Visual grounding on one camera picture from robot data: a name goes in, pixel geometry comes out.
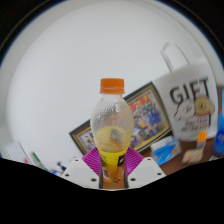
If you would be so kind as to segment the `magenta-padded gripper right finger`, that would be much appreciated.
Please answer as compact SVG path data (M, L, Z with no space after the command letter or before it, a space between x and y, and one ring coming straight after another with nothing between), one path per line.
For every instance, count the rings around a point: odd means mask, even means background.
M132 148L127 150L124 173L126 189L140 188L165 176L166 174L152 157L143 157Z

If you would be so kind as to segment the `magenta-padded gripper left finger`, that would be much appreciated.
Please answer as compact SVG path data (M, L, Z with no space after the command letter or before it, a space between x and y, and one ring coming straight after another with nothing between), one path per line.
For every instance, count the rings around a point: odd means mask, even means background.
M102 189L103 177L98 150L94 148L82 158L74 158L62 177L84 188Z

